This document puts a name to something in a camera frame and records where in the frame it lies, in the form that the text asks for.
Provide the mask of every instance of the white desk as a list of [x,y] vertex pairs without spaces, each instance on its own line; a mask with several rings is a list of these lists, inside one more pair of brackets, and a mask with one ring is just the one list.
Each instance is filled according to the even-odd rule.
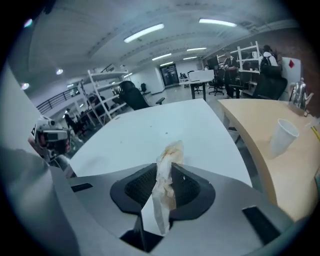
[[228,131],[202,99],[120,114],[102,127],[70,160],[78,177],[155,163],[173,141],[184,144],[184,164],[251,186],[245,163]]
[[195,87],[193,85],[194,84],[202,84],[203,99],[204,99],[204,101],[206,101],[206,83],[211,82],[212,80],[213,80],[213,78],[212,79],[206,79],[206,80],[199,80],[199,81],[180,82],[179,85],[180,86],[190,85],[192,99],[195,99],[196,98]]

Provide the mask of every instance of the ceiling light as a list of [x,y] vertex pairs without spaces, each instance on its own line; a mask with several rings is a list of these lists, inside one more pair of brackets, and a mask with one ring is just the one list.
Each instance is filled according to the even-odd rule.
[[21,85],[21,90],[26,90],[29,88],[29,84],[27,82],[24,82],[22,85]]
[[23,27],[24,28],[29,27],[31,24],[32,24],[32,19],[30,18],[24,23]]
[[192,49],[187,49],[186,51],[189,52],[189,51],[198,51],[198,50],[205,50],[207,49],[207,47],[202,47],[202,48],[192,48]]
[[62,73],[63,73],[63,69],[58,69],[55,73],[57,74],[57,75],[61,75]]
[[199,20],[199,23],[209,23],[209,24],[218,24],[218,25],[225,25],[229,27],[236,27],[237,24],[231,23],[231,22],[226,22],[222,20],[216,20],[216,19],[208,19],[208,18],[201,18]]
[[126,74],[123,78],[127,78],[128,76],[131,76],[131,75],[132,75],[132,73]]
[[197,56],[195,57],[188,57],[188,58],[184,58],[183,60],[190,60],[190,59],[195,59],[195,58],[198,58]]
[[131,41],[133,41],[133,40],[135,40],[135,39],[137,39],[137,38],[139,38],[139,37],[142,37],[142,36],[144,36],[144,35],[146,35],[146,34],[149,34],[149,33],[151,33],[151,32],[154,32],[154,31],[163,29],[164,27],[165,27],[165,26],[164,26],[162,23],[161,23],[161,24],[158,24],[158,25],[155,25],[155,26],[148,27],[148,28],[146,28],[146,29],[144,29],[144,30],[141,30],[141,31],[138,32],[138,33],[135,33],[135,34],[127,37],[126,39],[124,39],[124,41],[125,41],[126,43],[130,43]]
[[161,65],[160,65],[160,67],[162,67],[162,66],[166,66],[166,65],[169,65],[169,64],[172,64],[172,63],[174,63],[174,62],[173,62],[173,61],[171,61],[171,62],[167,62],[167,63],[161,64]]
[[161,59],[161,58],[164,58],[164,57],[167,57],[167,56],[170,56],[171,55],[171,53],[168,53],[168,54],[165,54],[165,55],[161,55],[161,56],[159,56],[159,57],[155,57],[155,58],[153,58],[152,60],[153,61],[156,61],[156,60],[159,60],[159,59]]

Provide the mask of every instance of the tissue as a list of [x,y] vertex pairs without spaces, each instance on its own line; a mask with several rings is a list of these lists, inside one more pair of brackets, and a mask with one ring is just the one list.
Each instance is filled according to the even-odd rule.
[[184,145],[181,140],[168,145],[156,160],[156,183],[152,189],[154,218],[162,235],[170,228],[169,214],[176,208],[175,192],[171,187],[171,164],[183,164]]

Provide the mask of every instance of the black bag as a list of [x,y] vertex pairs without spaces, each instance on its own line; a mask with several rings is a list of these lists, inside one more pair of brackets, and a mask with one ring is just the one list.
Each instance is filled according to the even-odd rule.
[[262,60],[261,60],[261,64],[260,64],[260,70],[262,69],[263,66],[267,65],[267,66],[271,66],[271,62],[270,62],[270,58],[271,56],[269,57],[263,57]]

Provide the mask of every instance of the white cup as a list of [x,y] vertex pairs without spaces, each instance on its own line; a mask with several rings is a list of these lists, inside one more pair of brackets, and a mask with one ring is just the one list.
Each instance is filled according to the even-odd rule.
[[283,154],[289,145],[299,136],[299,130],[291,122],[278,119],[278,125],[270,141],[270,149],[273,156]]

